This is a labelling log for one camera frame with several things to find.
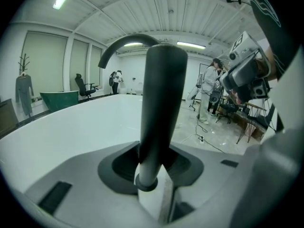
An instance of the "woman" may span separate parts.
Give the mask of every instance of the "woman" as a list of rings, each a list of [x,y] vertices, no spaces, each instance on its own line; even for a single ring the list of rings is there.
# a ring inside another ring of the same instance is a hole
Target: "woman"
[[[113,94],[116,95],[118,94],[118,84],[120,82],[123,82],[123,74],[121,72],[121,70],[117,70],[115,72],[115,74],[113,75],[113,79],[114,79],[114,83],[113,83],[113,86],[112,86],[112,89],[113,89]]]
[[[201,101],[199,106],[199,121],[204,124],[209,124],[207,108],[210,95],[212,94],[215,81],[218,77],[217,70],[219,65],[222,65],[221,61],[218,58],[213,59],[211,65],[206,69],[203,75],[203,81],[200,88]]]
[[[218,66],[219,66],[219,68],[217,69],[218,77],[217,77],[216,80],[219,81],[219,78],[224,74],[224,71],[223,71],[223,65],[222,65],[222,64],[219,64]],[[221,87],[221,86],[220,86],[220,87],[217,87],[215,90],[222,92],[222,91],[223,91],[223,87]],[[207,109],[208,113],[210,113],[210,109],[211,109],[211,107],[212,107],[212,105],[213,105],[213,104],[210,102],[210,100],[209,100],[208,109]],[[211,116],[216,116],[215,113],[216,113],[216,110],[217,110],[217,108],[218,108],[219,102],[220,102],[220,100],[214,104],[214,106],[213,106],[213,111],[212,111]]]

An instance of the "ceiling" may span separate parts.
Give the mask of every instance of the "ceiling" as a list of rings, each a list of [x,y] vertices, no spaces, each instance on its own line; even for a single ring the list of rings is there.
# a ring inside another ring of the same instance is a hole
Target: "ceiling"
[[[225,0],[27,0],[13,22],[37,22],[61,27],[109,45],[132,33],[162,42],[188,42],[205,50],[184,47],[199,56],[218,57],[246,30],[256,40],[265,36],[249,5]],[[120,56],[143,53],[143,46],[123,47]]]

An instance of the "window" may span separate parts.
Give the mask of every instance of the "window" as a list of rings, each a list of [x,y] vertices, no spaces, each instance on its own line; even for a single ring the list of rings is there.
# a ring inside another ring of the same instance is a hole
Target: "window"
[[[94,86],[102,86],[102,69],[98,67],[101,57],[101,49],[92,47],[91,65],[90,65],[90,83],[95,83]]]
[[[79,90],[75,78],[76,74],[81,74],[84,83],[86,83],[86,55],[89,45],[85,42],[74,40],[70,61],[70,89]]]
[[[67,38],[29,32],[24,42],[22,57],[29,57],[25,71],[31,76],[34,95],[40,92],[63,91],[63,58]]]

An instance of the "gray sweater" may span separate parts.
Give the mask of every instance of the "gray sweater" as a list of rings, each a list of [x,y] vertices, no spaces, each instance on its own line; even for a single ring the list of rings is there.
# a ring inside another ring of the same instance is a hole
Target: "gray sweater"
[[[24,75],[16,78],[16,102],[19,102],[20,97],[22,109],[25,115],[32,113],[29,87],[31,88],[32,96],[34,96],[31,77],[29,75]]]

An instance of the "black slot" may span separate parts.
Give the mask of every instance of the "black slot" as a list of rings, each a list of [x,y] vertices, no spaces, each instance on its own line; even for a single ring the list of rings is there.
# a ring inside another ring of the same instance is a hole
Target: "black slot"
[[[236,168],[238,166],[238,163],[235,161],[229,161],[229,160],[223,160],[221,162],[221,164],[227,165],[227,166],[231,166],[233,168]]]
[[[63,181],[57,182],[56,185],[40,201],[38,206],[45,212],[53,215],[71,187],[72,185],[69,183]]]
[[[190,204],[188,204],[186,202],[176,203],[171,222],[174,222],[174,221],[190,214],[194,210],[195,209]]]

